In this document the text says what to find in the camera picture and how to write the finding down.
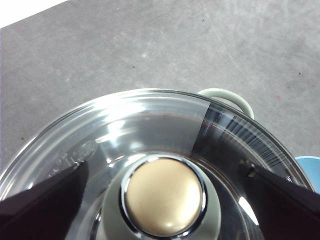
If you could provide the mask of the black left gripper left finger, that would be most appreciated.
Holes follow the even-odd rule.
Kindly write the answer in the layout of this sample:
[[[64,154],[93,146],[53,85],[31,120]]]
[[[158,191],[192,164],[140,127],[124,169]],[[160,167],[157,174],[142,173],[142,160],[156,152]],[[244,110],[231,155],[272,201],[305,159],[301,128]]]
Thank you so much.
[[[74,164],[0,203],[2,240],[63,240],[83,199],[89,168]]]

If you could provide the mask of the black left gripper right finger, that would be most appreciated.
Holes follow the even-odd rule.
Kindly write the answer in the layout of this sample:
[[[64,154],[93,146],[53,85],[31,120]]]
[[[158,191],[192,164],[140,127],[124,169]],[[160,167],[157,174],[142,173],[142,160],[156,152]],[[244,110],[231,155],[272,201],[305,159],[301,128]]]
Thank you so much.
[[[318,240],[320,195],[241,161],[238,179],[266,240]]]

